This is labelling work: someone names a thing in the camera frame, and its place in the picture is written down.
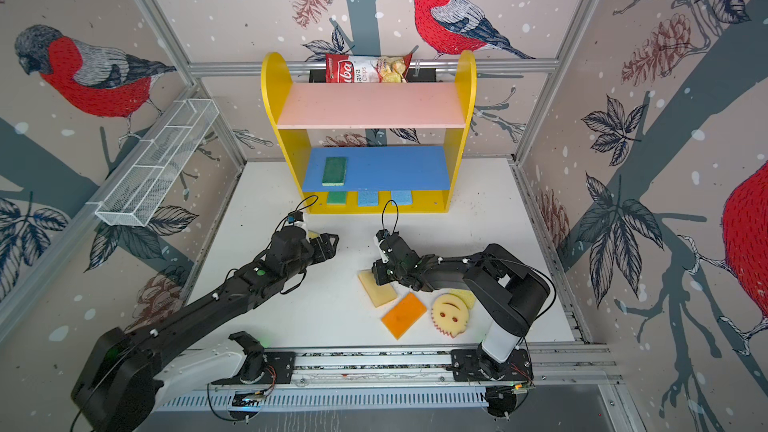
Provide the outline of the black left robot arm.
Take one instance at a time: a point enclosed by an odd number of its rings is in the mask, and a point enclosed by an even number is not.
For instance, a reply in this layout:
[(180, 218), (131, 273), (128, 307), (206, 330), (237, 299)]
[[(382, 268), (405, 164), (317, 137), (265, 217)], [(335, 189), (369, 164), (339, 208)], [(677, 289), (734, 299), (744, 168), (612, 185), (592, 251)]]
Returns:
[(332, 259), (338, 241), (336, 234), (312, 236), (301, 226), (287, 225), (251, 262), (203, 297), (155, 324), (104, 333), (71, 392), (79, 415), (96, 431), (133, 431), (163, 400), (202, 384), (226, 378), (246, 384), (267, 379), (274, 387), (277, 373), (267, 363), (262, 344), (247, 332), (230, 335), (235, 349), (187, 350), (282, 293), (286, 282), (309, 266)]

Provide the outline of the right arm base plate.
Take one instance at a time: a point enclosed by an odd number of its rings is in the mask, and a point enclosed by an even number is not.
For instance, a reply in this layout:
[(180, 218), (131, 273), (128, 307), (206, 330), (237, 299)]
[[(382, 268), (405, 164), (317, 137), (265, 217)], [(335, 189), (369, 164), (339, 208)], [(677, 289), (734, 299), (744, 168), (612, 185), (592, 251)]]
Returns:
[(456, 382), (533, 381), (532, 362), (526, 349), (515, 349), (504, 362), (496, 362), (481, 348), (454, 349), (448, 370)]

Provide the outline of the orange sponge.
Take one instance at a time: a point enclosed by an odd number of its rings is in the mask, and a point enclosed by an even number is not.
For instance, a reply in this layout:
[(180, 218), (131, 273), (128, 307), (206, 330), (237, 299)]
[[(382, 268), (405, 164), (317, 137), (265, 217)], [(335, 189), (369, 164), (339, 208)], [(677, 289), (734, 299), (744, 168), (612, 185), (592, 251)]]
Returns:
[(409, 293), (381, 318), (381, 322), (390, 334), (399, 340), (426, 310), (421, 300), (415, 294)]

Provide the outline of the light green sponge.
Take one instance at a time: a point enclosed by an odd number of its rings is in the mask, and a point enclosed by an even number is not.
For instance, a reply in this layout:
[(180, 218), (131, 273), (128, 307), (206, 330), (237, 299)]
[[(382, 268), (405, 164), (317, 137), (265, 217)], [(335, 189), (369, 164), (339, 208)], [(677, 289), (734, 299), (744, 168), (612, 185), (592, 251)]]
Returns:
[(327, 204), (331, 206), (344, 206), (347, 202), (346, 191), (331, 191), (327, 195)]

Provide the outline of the dark green sponge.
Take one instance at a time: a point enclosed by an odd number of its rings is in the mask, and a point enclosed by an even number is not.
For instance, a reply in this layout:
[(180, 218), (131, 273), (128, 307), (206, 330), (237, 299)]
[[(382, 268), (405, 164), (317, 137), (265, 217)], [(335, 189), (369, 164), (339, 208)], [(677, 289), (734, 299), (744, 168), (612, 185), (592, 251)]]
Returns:
[(348, 159), (343, 156), (325, 159), (321, 184), (324, 187), (340, 187), (345, 184)]

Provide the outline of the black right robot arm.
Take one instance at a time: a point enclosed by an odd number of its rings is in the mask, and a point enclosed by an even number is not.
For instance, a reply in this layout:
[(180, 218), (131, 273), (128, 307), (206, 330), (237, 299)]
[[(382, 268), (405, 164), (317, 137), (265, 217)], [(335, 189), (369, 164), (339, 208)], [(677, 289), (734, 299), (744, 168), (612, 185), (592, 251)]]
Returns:
[(551, 280), (499, 244), (462, 257), (420, 255), (397, 232), (375, 234), (380, 253), (372, 266), (378, 285), (398, 283), (414, 292), (466, 290), (491, 319), (476, 349), (451, 352), (457, 382), (533, 381), (529, 354), (520, 350), (536, 319), (556, 298)]

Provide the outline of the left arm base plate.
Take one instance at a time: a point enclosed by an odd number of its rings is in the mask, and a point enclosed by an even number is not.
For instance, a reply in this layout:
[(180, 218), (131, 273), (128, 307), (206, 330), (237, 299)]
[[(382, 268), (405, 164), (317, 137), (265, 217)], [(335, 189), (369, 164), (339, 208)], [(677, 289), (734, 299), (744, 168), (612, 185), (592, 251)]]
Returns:
[(235, 375), (214, 381), (213, 385), (263, 385), (264, 387), (289, 384), (292, 380), (297, 354), (293, 351), (266, 350), (245, 357), (244, 364)]

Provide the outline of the blue sponge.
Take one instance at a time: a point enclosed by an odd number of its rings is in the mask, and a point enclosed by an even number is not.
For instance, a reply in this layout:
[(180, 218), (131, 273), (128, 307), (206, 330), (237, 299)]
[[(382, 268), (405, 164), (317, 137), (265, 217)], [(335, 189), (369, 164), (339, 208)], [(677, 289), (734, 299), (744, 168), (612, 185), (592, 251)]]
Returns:
[(391, 199), (399, 206), (407, 206), (413, 204), (413, 195), (411, 191), (392, 191)]
[(378, 207), (379, 193), (376, 191), (360, 191), (358, 193), (357, 205), (361, 208)]

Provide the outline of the pale yellow sponge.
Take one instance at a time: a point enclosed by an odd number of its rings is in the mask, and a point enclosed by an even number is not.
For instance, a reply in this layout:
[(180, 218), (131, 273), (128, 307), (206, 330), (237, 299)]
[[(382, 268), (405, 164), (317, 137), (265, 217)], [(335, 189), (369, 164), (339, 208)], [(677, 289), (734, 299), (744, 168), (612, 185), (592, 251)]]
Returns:
[(394, 287), (390, 284), (378, 285), (370, 270), (360, 272), (357, 277), (375, 308), (388, 304), (398, 298)]

